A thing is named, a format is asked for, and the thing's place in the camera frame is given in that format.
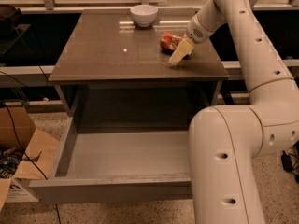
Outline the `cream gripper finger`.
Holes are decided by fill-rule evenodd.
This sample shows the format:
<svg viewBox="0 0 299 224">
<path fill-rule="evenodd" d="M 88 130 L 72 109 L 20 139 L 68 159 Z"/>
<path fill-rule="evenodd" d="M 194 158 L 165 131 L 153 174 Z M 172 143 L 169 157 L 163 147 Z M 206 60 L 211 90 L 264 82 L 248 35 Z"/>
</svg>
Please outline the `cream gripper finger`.
<svg viewBox="0 0 299 224">
<path fill-rule="evenodd" d="M 176 50 L 173 52 L 169 59 L 171 66 L 176 66 L 187 55 L 189 55 L 194 49 L 194 43 L 190 38 L 183 38 Z"/>
</svg>

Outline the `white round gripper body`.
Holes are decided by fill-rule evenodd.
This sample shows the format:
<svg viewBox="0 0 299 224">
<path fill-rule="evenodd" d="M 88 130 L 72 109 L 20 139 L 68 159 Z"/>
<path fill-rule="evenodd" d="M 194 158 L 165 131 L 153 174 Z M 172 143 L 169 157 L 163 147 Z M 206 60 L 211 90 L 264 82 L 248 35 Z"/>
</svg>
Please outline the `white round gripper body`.
<svg viewBox="0 0 299 224">
<path fill-rule="evenodd" d="M 205 28 L 199 21 L 198 16 L 194 15 L 187 25 L 185 35 L 194 43 L 199 44 L 208 40 L 213 35 L 213 31 Z"/>
</svg>

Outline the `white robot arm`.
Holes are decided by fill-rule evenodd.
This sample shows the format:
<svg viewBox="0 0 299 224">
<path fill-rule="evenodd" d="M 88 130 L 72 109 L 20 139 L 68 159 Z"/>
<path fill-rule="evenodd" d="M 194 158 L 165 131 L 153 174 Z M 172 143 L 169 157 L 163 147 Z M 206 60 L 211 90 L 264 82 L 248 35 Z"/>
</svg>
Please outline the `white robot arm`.
<svg viewBox="0 0 299 224">
<path fill-rule="evenodd" d="M 299 89 L 256 20 L 256 0 L 208 0 L 190 20 L 170 58 L 228 25 L 249 92 L 248 105 L 198 112 L 188 131 L 196 224 L 265 224 L 252 160 L 293 146 L 299 134 Z"/>
</svg>

